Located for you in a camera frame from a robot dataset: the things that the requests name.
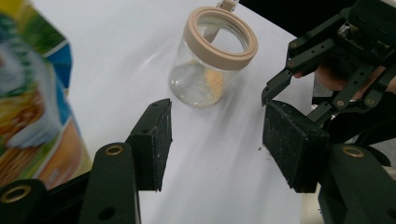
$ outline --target white tabletop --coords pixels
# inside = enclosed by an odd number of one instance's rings
[[[259,51],[223,99],[193,108],[170,91],[168,72],[190,12],[218,0],[33,2],[71,43],[69,99],[92,158],[124,142],[149,104],[172,101],[163,190],[139,192],[142,223],[300,223],[302,195],[262,145],[262,89],[283,69],[294,36],[238,5],[234,14],[254,31]],[[313,82],[293,79],[276,98],[307,114]]]

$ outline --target beige lid rim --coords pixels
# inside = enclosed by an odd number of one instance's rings
[[[231,53],[211,45],[198,30],[198,20],[204,16],[221,17],[237,26],[247,38],[247,49],[242,53]],[[240,70],[246,67],[258,49],[257,38],[250,27],[233,13],[218,7],[196,8],[184,27],[184,39],[200,60],[223,70]]]

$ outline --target jar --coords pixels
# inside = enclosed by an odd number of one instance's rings
[[[257,49],[256,36],[233,13],[198,7],[184,27],[169,75],[170,89],[187,105],[213,105]]]

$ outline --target open jar mouth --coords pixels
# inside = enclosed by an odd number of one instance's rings
[[[184,38],[200,60],[224,70],[246,67],[258,49],[250,27],[233,13],[217,7],[196,8],[187,20]]]

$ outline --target snack bag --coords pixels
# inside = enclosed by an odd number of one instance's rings
[[[48,189],[91,169],[66,98],[66,39],[27,1],[0,5],[0,188],[38,178]]]

